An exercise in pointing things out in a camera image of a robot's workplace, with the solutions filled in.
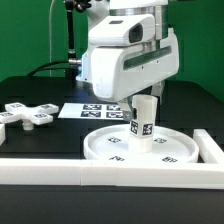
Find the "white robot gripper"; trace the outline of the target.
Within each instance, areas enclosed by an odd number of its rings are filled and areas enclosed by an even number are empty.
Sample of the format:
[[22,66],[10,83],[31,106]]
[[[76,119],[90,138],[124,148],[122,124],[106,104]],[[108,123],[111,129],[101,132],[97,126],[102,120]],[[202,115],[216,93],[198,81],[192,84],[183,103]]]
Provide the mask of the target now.
[[94,94],[103,101],[118,102],[123,119],[130,122],[134,112],[129,97],[149,86],[162,98],[165,82],[179,69],[179,49],[173,28],[160,41],[160,48],[145,52],[143,44],[122,48],[95,48],[91,55]]

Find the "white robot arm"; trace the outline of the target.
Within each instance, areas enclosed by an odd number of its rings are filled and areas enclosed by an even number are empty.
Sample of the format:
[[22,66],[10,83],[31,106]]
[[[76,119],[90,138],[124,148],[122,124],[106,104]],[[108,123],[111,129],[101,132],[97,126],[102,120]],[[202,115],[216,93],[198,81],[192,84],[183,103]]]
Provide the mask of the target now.
[[95,96],[134,117],[132,96],[179,69],[178,40],[168,25],[169,0],[87,0],[88,75]]

